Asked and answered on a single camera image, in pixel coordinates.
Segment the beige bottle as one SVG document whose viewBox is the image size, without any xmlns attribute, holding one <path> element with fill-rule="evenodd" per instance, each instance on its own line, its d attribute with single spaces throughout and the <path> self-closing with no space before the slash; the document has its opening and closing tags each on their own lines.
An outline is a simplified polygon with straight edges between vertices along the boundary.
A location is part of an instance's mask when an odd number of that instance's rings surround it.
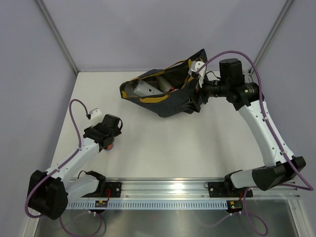
<svg viewBox="0 0 316 237">
<path fill-rule="evenodd" d="M 162 76 L 157 77 L 157 82 L 159 90 L 164 93 L 169 92 L 173 88 L 173 86 Z"/>
</svg>

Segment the cream bottle with flip cap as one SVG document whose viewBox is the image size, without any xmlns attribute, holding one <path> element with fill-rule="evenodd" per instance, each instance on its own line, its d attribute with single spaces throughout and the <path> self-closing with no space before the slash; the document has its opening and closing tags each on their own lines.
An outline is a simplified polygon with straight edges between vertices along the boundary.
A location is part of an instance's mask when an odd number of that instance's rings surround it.
<svg viewBox="0 0 316 237">
<path fill-rule="evenodd" d="M 124 98 L 137 97 L 137 95 L 134 93 L 134 87 L 130 83 L 124 85 L 124 88 L 122 90 L 122 94 L 123 94 Z"/>
</svg>

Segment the white bottle with black cap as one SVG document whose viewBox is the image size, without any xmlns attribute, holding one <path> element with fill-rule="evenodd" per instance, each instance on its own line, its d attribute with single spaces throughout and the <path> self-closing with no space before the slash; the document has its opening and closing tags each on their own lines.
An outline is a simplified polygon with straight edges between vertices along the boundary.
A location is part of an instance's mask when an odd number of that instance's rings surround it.
<svg viewBox="0 0 316 237">
<path fill-rule="evenodd" d="M 136 81 L 133 88 L 133 92 L 140 97 L 163 94 L 163 92 L 143 80 Z"/>
</svg>

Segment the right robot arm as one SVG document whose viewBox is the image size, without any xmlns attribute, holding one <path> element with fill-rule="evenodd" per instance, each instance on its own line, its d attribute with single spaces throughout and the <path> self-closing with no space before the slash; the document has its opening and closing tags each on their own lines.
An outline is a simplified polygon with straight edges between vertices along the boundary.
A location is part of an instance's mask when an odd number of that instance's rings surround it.
<svg viewBox="0 0 316 237">
<path fill-rule="evenodd" d="M 204 100 L 224 97 L 249 126 L 262 155 L 264 166 L 238 170 L 224 177 L 224 192 L 235 196 L 241 189 L 257 187 L 263 191 L 283 185 L 293 179 L 305 166 L 303 157 L 297 157 L 286 146 L 267 110 L 267 104 L 255 82 L 246 82 L 238 59 L 220 61 L 220 77 L 209 81 L 206 64 L 190 61 L 188 74 L 198 79 L 197 92 Z"/>
</svg>

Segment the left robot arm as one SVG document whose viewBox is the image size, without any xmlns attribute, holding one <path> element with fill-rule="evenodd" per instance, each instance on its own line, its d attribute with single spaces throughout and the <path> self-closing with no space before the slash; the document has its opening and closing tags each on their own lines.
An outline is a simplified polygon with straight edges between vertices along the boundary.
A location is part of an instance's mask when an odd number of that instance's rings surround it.
<svg viewBox="0 0 316 237">
<path fill-rule="evenodd" d="M 70 202 L 85 195 L 100 197 L 106 193 L 106 177 L 96 171 L 88 171 L 75 181 L 72 178 L 101 151 L 112 148 L 122 127 L 120 118 L 106 114 L 101 122 L 84 130 L 73 152 L 46 171 L 36 170 L 29 181 L 26 214 L 35 218 L 29 212 L 33 209 L 39 216 L 56 220 Z"/>
</svg>

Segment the dark denim canvas bag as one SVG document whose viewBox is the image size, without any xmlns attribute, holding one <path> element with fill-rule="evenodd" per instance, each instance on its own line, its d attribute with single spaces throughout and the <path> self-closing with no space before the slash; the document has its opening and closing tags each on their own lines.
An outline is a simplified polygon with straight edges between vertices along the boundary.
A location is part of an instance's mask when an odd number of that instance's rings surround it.
<svg viewBox="0 0 316 237">
<path fill-rule="evenodd" d="M 193 61 L 207 60 L 205 49 L 201 49 L 186 60 L 179 61 L 164 69 L 152 69 L 136 78 L 122 83 L 119 87 L 122 99 L 130 101 L 140 107 L 143 107 L 153 113 L 158 114 L 162 118 L 167 118 L 178 113 L 185 113 L 185 102 L 190 96 L 198 97 L 196 91 L 198 80 L 188 74 L 189 66 Z M 124 98 L 122 90 L 125 84 L 134 84 L 138 80 L 143 80 L 158 89 L 157 77 L 164 77 L 173 88 L 160 95 L 151 95 L 144 97 L 128 97 Z"/>
</svg>

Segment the orange bottle with blue cap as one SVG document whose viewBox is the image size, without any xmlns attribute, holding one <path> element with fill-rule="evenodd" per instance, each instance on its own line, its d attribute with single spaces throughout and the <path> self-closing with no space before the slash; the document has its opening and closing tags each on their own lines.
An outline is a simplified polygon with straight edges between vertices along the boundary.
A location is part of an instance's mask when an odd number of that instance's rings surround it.
<svg viewBox="0 0 316 237">
<path fill-rule="evenodd" d="M 111 150 L 113 148 L 113 144 L 110 144 L 107 148 L 106 148 L 106 150 L 108 151 L 108 150 Z"/>
</svg>

